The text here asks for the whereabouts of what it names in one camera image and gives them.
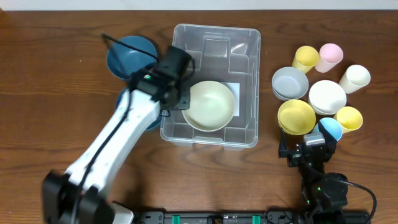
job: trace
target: white wall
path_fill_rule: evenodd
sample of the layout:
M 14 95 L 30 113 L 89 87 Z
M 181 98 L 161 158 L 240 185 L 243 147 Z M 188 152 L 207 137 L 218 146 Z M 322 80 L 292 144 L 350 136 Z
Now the white wall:
M 398 0 L 0 0 L 5 10 L 398 9 Z

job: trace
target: storage box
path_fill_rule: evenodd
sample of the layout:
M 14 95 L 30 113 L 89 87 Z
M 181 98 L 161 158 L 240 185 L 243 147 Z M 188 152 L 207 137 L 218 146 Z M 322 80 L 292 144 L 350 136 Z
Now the storage box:
M 261 35 L 256 29 L 179 24 L 173 46 L 195 59 L 195 75 L 186 85 L 212 80 L 230 88 L 235 116 L 224 128 L 203 132 L 191 127 L 181 111 L 162 118 L 160 135 L 179 146 L 214 144 L 242 150 L 258 142 L 259 67 Z

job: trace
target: wood grain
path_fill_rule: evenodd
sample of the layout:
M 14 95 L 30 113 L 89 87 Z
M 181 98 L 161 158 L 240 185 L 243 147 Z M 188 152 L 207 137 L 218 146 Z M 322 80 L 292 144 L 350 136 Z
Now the wood grain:
M 368 68 L 372 81 L 348 95 L 364 125 L 344 135 L 326 171 L 374 191 L 373 223 L 398 222 L 396 11 L 80 11 L 0 13 L 0 223 L 42 223 L 43 178 L 50 169 L 65 170 L 112 115 L 123 82 L 106 67 L 100 32 L 148 37 L 162 54 L 179 23 L 260 31 L 259 142 L 241 152 L 190 149 L 163 141 L 158 131 L 145 133 L 110 200 L 168 211 L 304 206 L 297 170 L 277 157 L 282 102 L 272 94 L 271 77 L 301 45 L 333 42 L 344 60 L 328 73 L 308 72 L 310 84 L 337 82 L 354 63 Z M 349 188 L 348 200 L 347 208 L 371 209 L 362 190 Z

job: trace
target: green tape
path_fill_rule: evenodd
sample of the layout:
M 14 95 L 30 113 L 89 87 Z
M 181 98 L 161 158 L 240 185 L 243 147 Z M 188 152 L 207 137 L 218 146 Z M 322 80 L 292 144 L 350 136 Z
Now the green tape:
M 261 224 L 261 217 L 259 215 L 253 215 L 253 224 Z
M 180 224 L 180 216 L 179 215 L 172 216 L 172 224 Z

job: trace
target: yellow cup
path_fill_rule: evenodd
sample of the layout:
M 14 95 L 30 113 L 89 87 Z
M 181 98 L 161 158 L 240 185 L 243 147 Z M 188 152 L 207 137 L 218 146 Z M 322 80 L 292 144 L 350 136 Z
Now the yellow cup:
M 296 51 L 292 67 L 301 70 L 306 74 L 319 61 L 318 51 L 310 46 L 303 46 Z
M 285 133 L 302 135 L 309 133 L 315 126 L 315 112 L 302 100 L 288 100 L 278 111 L 278 123 Z
M 340 109 L 333 118 L 341 124 L 343 133 L 358 130 L 363 124 L 361 113 L 350 106 L 345 106 Z

